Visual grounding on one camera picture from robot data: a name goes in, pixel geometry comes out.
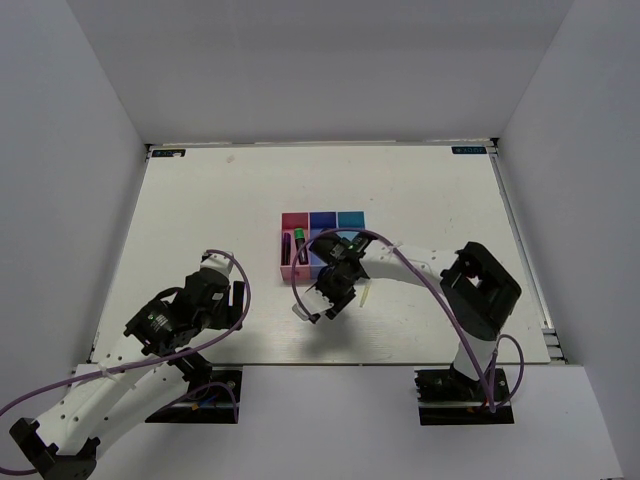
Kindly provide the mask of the thin yellow pen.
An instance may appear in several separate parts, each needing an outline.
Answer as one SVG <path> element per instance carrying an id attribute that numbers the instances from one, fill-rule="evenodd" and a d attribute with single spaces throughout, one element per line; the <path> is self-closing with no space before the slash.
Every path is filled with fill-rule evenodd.
<path id="1" fill-rule="evenodd" d="M 361 295 L 360 295 L 360 300 L 359 300 L 359 307 L 360 308 L 364 307 L 364 305 L 365 305 L 365 303 L 366 303 L 366 301 L 368 299 L 370 290 L 371 290 L 371 284 L 370 283 L 366 283 L 365 286 L 362 288 Z"/>

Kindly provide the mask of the green cap black highlighter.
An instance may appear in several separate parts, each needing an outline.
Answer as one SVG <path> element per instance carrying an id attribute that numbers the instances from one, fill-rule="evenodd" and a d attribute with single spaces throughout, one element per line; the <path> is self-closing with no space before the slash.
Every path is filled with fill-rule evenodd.
<path id="1" fill-rule="evenodd" d="M 297 250 L 304 248 L 306 243 L 305 231 L 303 228 L 296 228 L 294 230 L 294 243 Z"/>

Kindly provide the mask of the purple cap black highlighter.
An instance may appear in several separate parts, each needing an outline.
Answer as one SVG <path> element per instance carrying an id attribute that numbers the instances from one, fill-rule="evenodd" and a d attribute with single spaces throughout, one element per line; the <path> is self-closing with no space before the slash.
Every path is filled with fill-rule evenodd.
<path id="1" fill-rule="evenodd" d="M 281 265 L 282 266 L 288 266 L 291 262 L 291 246 L 292 246 L 291 234 L 289 232 L 284 232 L 282 234 L 282 242 L 281 242 Z"/>

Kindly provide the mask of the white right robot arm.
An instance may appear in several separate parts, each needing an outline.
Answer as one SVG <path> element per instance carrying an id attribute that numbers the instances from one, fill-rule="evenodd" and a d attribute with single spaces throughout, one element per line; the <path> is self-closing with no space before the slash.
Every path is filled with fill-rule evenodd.
<path id="1" fill-rule="evenodd" d="M 522 294 L 512 275 L 478 242 L 459 250 L 394 245 L 368 230 L 349 240 L 336 231 L 317 236 L 309 250 L 325 266 L 302 295 L 299 316 L 333 319 L 356 297 L 361 280 L 385 279 L 427 288 L 459 336 L 451 384 L 472 399 L 488 385 L 498 337 Z"/>

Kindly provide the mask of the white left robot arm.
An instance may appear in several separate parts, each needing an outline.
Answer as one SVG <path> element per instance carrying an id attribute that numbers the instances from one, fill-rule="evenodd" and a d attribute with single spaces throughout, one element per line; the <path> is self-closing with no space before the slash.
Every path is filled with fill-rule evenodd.
<path id="1" fill-rule="evenodd" d="M 9 434 L 43 479 L 86 479 L 116 440 L 177 403 L 208 404 L 222 395 L 238 413 L 225 372 L 202 355 L 241 328 L 250 303 L 249 280 L 230 253 L 206 251 L 183 285 L 152 297 L 94 371 L 54 383 L 65 396 L 35 418 L 20 418 Z"/>

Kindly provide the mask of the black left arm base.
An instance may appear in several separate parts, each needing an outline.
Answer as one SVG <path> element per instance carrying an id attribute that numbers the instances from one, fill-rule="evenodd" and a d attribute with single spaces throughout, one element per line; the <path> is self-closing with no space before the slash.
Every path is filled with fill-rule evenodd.
<path id="1" fill-rule="evenodd" d="M 168 362 L 178 373 L 182 395 L 150 415 L 149 424 L 237 424 L 241 369 L 218 368 L 199 353 Z"/>

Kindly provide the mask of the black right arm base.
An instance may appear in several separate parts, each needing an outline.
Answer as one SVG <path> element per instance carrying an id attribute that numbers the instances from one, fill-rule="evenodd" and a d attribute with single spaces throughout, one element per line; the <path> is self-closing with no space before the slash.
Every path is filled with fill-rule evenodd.
<path id="1" fill-rule="evenodd" d="M 505 372 L 498 368 L 494 384 L 495 402 L 499 404 L 491 413 L 488 400 L 481 387 L 469 390 L 456 386 L 447 369 L 416 370 L 414 382 L 417 391 L 421 426 L 481 426 L 512 425 L 514 414 L 507 397 L 510 394 Z"/>

